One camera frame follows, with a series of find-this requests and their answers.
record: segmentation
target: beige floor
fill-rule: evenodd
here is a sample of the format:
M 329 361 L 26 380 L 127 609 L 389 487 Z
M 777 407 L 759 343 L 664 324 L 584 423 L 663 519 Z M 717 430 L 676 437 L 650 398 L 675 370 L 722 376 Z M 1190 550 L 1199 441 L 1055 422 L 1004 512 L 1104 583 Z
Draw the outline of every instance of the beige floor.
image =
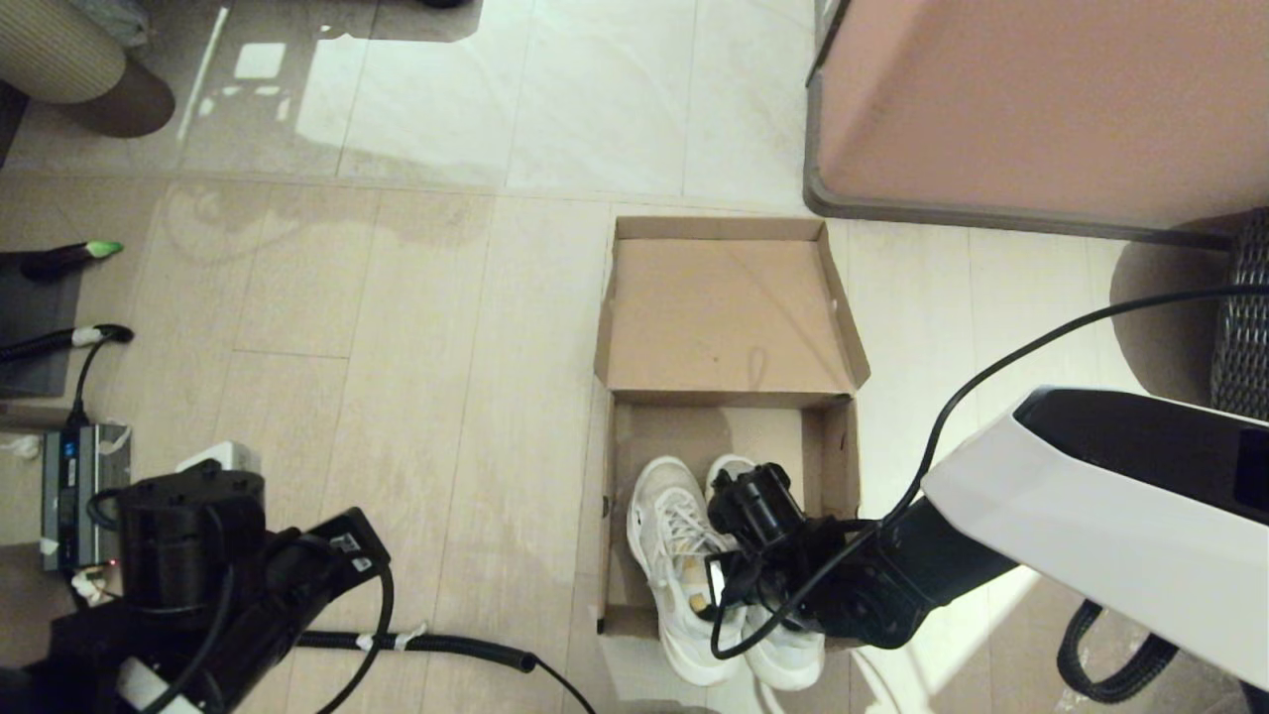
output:
M 397 628 L 532 649 L 600 711 L 1103 709 L 1053 667 L 1079 599 L 1025 569 L 935 613 L 904 649 L 831 656 L 798 695 L 747 671 L 690 687 L 655 643 L 594 634 L 599 498 L 582 473 L 603 446 L 591 356 L 613 218 L 806 212 L 810 3 L 148 4 L 155 42 L 140 56 L 176 90 L 173 123 L 117 141 L 33 107 L 0 172 L 0 249 L 127 243 L 85 275 L 79 318 L 137 330 L 103 351 L 88 391 L 95 417 L 135 426 L 136 474 L 217 440 L 251 445 L 270 524 L 371 515 L 395 558 Z M 831 231 L 873 367 L 864 515 L 902 491 L 935 412 L 976 369 L 1104 304 L 1126 266 L 1150 288 L 1220 260 L 962 227 Z M 1162 372 L 1167 387 L 1189 377 Z M 944 449 L 1044 383 L 1140 389 L 1099 325 L 985 386 Z M 0 453 L 16 490 L 32 474 Z M 34 540 L 34 514 L 5 503 L 4 543 Z M 321 624 L 369 628 L 376 607 L 369 586 Z M 1122 620 L 1099 630 L 1090 657 L 1107 670 L 1141 638 Z M 297 652 L 246 709 L 313 711 L 354 667 Z M 1181 659 L 1118 710 L 1239 711 L 1231 686 Z M 385 656 L 346 710 L 579 709 L 541 673 Z
M 530 648 L 603 711 L 1100 709 L 1052 667 L 1077 599 L 1028 571 L 934 614 L 901 651 L 832 656 L 801 695 L 747 672 L 689 687 L 655 643 L 595 637 L 595 503 L 584 497 L 598 500 L 582 473 L 603 444 L 590 365 L 613 217 L 717 205 L 0 175 L 0 209 L 5 247 L 127 242 L 86 274 L 80 320 L 137 330 L 103 353 L 88 393 L 95 417 L 135 426 L 136 473 L 235 439 L 264 455 L 272 525 L 362 506 L 395 557 L 398 628 L 426 620 Z M 831 230 L 873 364 L 859 397 L 865 515 L 901 491 L 943 398 L 1011 345 L 1104 303 L 1124 250 L 959 227 Z M 1042 383 L 1137 387 L 1113 331 L 1093 328 L 985 386 L 947 445 Z M 11 457 L 0 460 L 20 478 Z M 363 588 L 321 623 L 368 628 L 376 599 Z M 1124 623 L 1104 629 L 1094 654 L 1107 662 L 1123 654 L 1117 637 L 1140 637 Z M 354 659 L 298 652 L 249 710 L 312 711 Z M 1121 711 L 1207 711 L 1230 687 L 1193 661 L 1169 677 Z M 544 676 L 388 656 L 349 710 L 561 705 L 575 710 Z

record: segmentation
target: wire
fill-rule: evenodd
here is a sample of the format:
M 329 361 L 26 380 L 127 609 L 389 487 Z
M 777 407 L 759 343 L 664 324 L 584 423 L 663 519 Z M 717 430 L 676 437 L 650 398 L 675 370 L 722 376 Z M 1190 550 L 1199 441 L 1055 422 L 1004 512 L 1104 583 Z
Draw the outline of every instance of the wire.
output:
M 374 642 L 371 643 L 371 649 L 365 652 L 365 658 L 362 659 L 362 666 L 357 668 L 353 678 L 344 685 L 344 689 L 335 695 L 335 699 L 331 699 L 326 706 L 319 709 L 317 714 L 330 714 L 331 711 L 339 709 L 339 705 L 344 704 L 344 701 L 352 696 L 353 690 L 362 684 L 362 680 L 365 678 L 365 673 L 371 671 L 371 666 L 374 665 L 374 659 L 379 656 L 379 651 L 382 649 L 379 640 L 388 632 L 388 623 L 392 621 L 392 607 L 395 606 L 396 600 L 392 585 L 392 569 L 388 568 L 387 563 L 383 563 L 379 568 L 379 585 L 383 592 L 383 599 L 379 601 L 379 624 L 374 628 Z
M 902 498 L 900 498 L 898 502 L 895 505 L 895 507 L 891 509 L 890 514 L 887 514 L 881 521 L 874 523 L 869 528 L 860 531 L 859 536 L 857 536 L 854 540 L 843 547 L 843 549 L 839 550 L 832 558 L 826 561 L 824 566 L 821 566 L 811 576 L 811 578 L 802 585 L 802 587 L 799 587 L 788 600 L 786 600 L 784 605 L 782 605 L 780 609 L 777 610 L 775 614 L 772 615 L 772 618 L 766 623 L 763 623 L 763 626 L 758 628 L 758 630 L 755 630 L 754 634 L 751 634 L 750 637 L 745 638 L 739 644 L 728 649 L 718 648 L 718 635 L 722 633 L 722 618 L 723 618 L 722 613 L 723 609 L 720 607 L 718 614 L 714 616 L 713 630 L 709 634 L 709 651 L 718 659 L 731 659 L 732 657 L 737 657 L 747 652 L 755 644 L 761 642 L 763 638 L 772 634 L 772 632 L 777 626 L 779 626 L 780 623 L 786 618 L 788 618 L 793 613 L 793 610 L 802 604 L 803 600 L 806 600 L 806 596 L 810 595 L 811 591 L 815 590 L 817 585 L 820 585 L 820 581 L 822 581 L 834 568 L 836 568 L 839 563 L 841 563 L 848 555 L 858 550 L 864 542 L 877 535 L 882 529 L 893 524 L 895 520 L 898 519 L 904 514 L 904 511 L 906 511 L 907 507 L 912 505 L 912 501 L 916 500 L 916 495 L 920 493 L 921 479 L 925 478 L 925 474 L 929 473 L 930 471 L 930 465 L 934 463 L 934 453 L 939 445 L 939 436 L 943 434 L 943 426 L 947 425 L 948 419 L 952 416 L 952 411 L 956 410 L 956 407 L 961 403 L 962 399 L 966 398 L 966 396 L 973 392 L 973 389 L 981 386 L 982 383 L 987 382 L 996 373 L 1000 373 L 1001 370 L 1013 365 L 1018 360 L 1022 360 L 1023 356 L 1030 354 L 1032 351 L 1036 351 L 1041 346 L 1044 346 L 1061 336 L 1065 336 L 1080 327 L 1091 325 L 1093 322 L 1104 320 L 1107 317 L 1113 317 L 1115 315 L 1122 315 L 1124 312 L 1132 312 L 1134 309 L 1143 309 L 1146 307 L 1157 307 L 1160 304 L 1173 304 L 1176 302 L 1194 302 L 1199 299 L 1213 299 L 1217 297 L 1236 297 L 1242 294 L 1269 295 L 1269 284 L 1225 284 L 1221 287 L 1189 289 L 1184 292 L 1166 292 L 1162 294 L 1152 294 L 1150 297 L 1128 299 L 1126 302 L 1117 302 L 1114 304 L 1101 307 L 1100 309 L 1094 309 L 1091 312 L 1088 312 L 1086 315 L 1081 315 L 1074 320 L 1063 322 L 1062 325 L 1058 325 L 1057 327 L 1037 336 L 1036 339 L 1028 341 L 1027 344 L 1001 356 L 1000 360 L 996 360 L 995 363 L 991 364 L 991 367 L 975 375 L 970 382 L 964 383 L 964 386 L 962 386 L 961 389 L 958 389 L 956 394 L 953 394 L 952 398 L 948 399 L 947 405 L 943 406 L 943 410 L 939 412 L 939 416 L 934 420 L 934 427 L 930 430 L 930 438 L 925 443 L 925 453 L 921 455 L 921 463 L 916 468 L 916 474 L 912 477 L 912 482 L 909 484 L 907 491 L 904 493 Z M 712 582 L 709 583 L 709 592 L 711 596 L 713 596 Z
M 1176 646 L 1151 634 L 1118 672 L 1094 682 L 1080 662 L 1080 640 L 1099 615 L 1101 606 L 1085 600 L 1071 616 L 1062 646 L 1057 649 L 1057 673 L 1067 686 L 1098 704 L 1119 704 L 1137 696 L 1167 668 L 1173 657 L 1176 657 Z
M 563 689 L 569 690 L 569 694 L 571 694 L 572 698 L 577 700 L 577 704 L 580 704 L 581 708 L 586 710 L 586 714 L 595 714 L 595 708 L 591 706 L 589 701 L 586 701 L 585 696 L 581 696 L 581 692 L 577 691 L 577 687 L 572 686 L 572 682 L 570 682 L 569 680 L 566 680 L 563 677 L 563 675 L 561 675 L 560 672 L 556 672 L 549 665 L 547 665 L 546 662 L 543 662 L 541 659 L 538 659 L 538 667 L 542 667 L 543 670 L 546 670 L 547 673 L 551 675 L 552 677 L 555 677 L 556 681 L 560 682 L 560 685 Z
M 405 644 L 401 644 L 401 639 L 405 638 Z M 483 659 L 485 662 L 492 662 L 495 665 L 501 665 L 504 667 L 510 667 L 518 672 L 528 675 L 537 666 L 542 666 L 552 677 L 556 678 L 574 699 L 581 704 L 582 709 L 586 711 L 594 711 L 586 698 L 577 691 L 560 672 L 556 672 L 546 662 L 542 661 L 537 654 L 532 652 L 525 652 L 523 649 L 515 649 L 505 644 L 497 644 L 494 642 L 464 638 L 457 635 L 438 635 L 433 633 L 425 634 L 410 634 L 401 635 L 398 633 L 386 633 L 382 635 L 373 635 L 369 638 L 378 643 L 378 646 L 387 651 L 400 651 L 400 652 L 443 652 L 447 654 L 458 654 L 462 657 L 475 657 L 476 659 Z M 336 633 L 326 630 L 308 630 L 299 635 L 296 642 L 297 647 L 313 647 L 319 649 L 357 649 L 360 651 L 364 647 L 365 638 L 357 633 Z
M 80 368 L 79 383 L 75 386 L 75 402 L 71 403 L 71 413 L 66 417 L 66 426 L 70 429 L 86 427 L 89 425 L 88 412 L 84 411 L 84 383 L 88 380 L 88 370 L 93 367 L 93 360 L 102 346 L 108 341 L 132 341 L 135 332 L 123 325 L 98 325 L 102 339 L 88 350 L 84 367 Z
M 88 519 L 108 531 L 119 530 L 119 521 L 107 516 L 105 512 L 102 511 L 102 502 L 115 498 L 121 493 L 123 493 L 122 488 L 103 488 L 102 491 L 94 493 L 84 506 L 84 511 L 88 512 Z
M 103 336 L 102 341 L 98 341 L 88 350 L 88 356 L 84 359 L 84 367 L 80 368 L 79 383 L 75 386 L 75 402 L 71 403 L 71 413 L 66 417 L 67 427 L 76 429 L 86 427 L 89 425 L 88 412 L 84 411 L 84 383 L 88 380 L 88 370 L 93 367 L 94 356 L 96 356 L 98 350 L 102 349 L 102 345 L 107 341 L 110 341 L 110 337 Z
M 203 638 L 203 644 L 198 646 L 198 651 L 194 652 L 194 657 L 190 658 L 185 668 L 180 671 L 180 675 L 168 689 L 164 690 L 159 699 L 151 701 L 140 714 L 157 714 L 162 711 L 169 704 L 173 703 L 180 692 L 185 690 L 189 681 L 194 678 L 194 675 L 199 672 L 203 667 L 203 662 L 207 661 L 207 656 L 212 653 L 216 644 L 221 639 L 221 634 L 225 633 L 225 626 L 228 624 L 230 619 L 230 604 L 233 602 L 233 566 L 230 566 L 225 571 L 225 580 L 221 581 L 221 597 L 216 604 L 216 615 L 212 618 L 212 626 L 207 630 L 207 637 Z

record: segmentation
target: cardboard box lid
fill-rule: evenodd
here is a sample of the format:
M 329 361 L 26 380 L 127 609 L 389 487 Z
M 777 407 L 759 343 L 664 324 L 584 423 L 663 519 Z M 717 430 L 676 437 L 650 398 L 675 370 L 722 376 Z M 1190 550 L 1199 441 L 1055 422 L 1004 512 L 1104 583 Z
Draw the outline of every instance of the cardboard box lid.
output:
M 595 374 L 634 402 L 853 396 L 868 361 L 824 221 L 618 218 Z

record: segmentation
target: floor tile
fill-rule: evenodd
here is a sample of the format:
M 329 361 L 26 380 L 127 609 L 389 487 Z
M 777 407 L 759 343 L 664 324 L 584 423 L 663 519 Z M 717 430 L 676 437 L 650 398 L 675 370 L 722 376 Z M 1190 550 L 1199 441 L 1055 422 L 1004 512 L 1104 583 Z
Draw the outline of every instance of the floor tile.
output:
M 235 346 L 348 356 L 379 193 L 278 185 Z
M 501 186 L 533 0 L 385 0 L 339 174 Z
M 398 629 L 430 620 L 440 587 L 492 212 L 492 198 L 388 190 L 374 228 L 321 511 L 369 517 L 392 555 Z M 377 586 L 357 588 L 317 625 L 367 630 L 378 604 Z M 357 667 L 355 653 L 294 658 L 296 714 L 317 710 Z M 345 708 L 418 710 L 426 665 L 416 653 L 381 658 Z
M 152 38 L 137 60 L 171 86 L 176 113 L 160 131 L 140 138 L 100 136 L 63 117 L 56 107 L 32 103 L 5 160 L 5 171 L 107 171 L 146 174 L 176 167 L 185 142 L 190 96 L 199 67 L 213 48 L 216 28 L 230 0 L 155 0 Z
M 565 662 L 608 204 L 500 198 L 454 478 L 438 632 Z M 428 666 L 424 711 L 557 710 L 548 677 Z
M 194 98 L 181 167 L 335 175 L 374 6 L 236 0 Z
M 1053 710 L 1066 690 L 1053 657 L 1082 600 L 1020 567 L 987 586 L 991 607 L 991 699 L 995 711 Z
M 129 317 L 137 337 L 100 408 L 136 431 L 133 479 L 211 444 L 266 205 L 253 184 L 184 180 L 155 213 Z
M 970 230 L 976 369 L 1093 309 L 1085 241 L 1079 237 Z M 1082 386 L 1100 374 L 1096 339 L 1080 330 L 1025 356 L 977 392 L 987 424 L 1043 386 Z
M 973 375 L 970 235 L 871 221 L 846 227 L 848 245 L 834 247 L 846 257 L 839 270 L 872 365 L 859 392 L 862 514 L 878 517 L 907 488 L 943 403 Z M 977 429 L 967 402 L 942 451 Z M 904 649 L 860 649 L 851 710 L 990 711 L 986 639 L 986 599 L 972 594 L 931 614 Z
M 693 0 L 538 0 L 508 185 L 676 195 Z
M 872 367 L 859 391 L 862 514 L 878 517 L 907 490 L 935 416 L 975 373 L 970 233 L 851 221 L 845 254 L 839 269 Z M 953 413 L 940 454 L 977 430 L 975 397 Z
M 20 436 L 24 435 L 0 432 L 0 446 L 8 446 Z M 38 505 L 43 498 L 43 476 L 41 459 L 28 460 L 9 450 L 0 451 L 0 479 L 5 484 L 5 498 L 0 502 L 0 548 L 27 544 L 29 553 L 36 552 L 42 510 L 30 505 Z
M 684 194 L 802 205 L 812 3 L 699 0 Z
M 273 531 L 310 529 L 332 515 L 321 512 L 321 497 L 346 367 L 322 356 L 247 351 L 231 356 L 212 443 L 233 440 L 260 457 Z M 293 661 L 270 670 L 239 711 L 286 711 Z

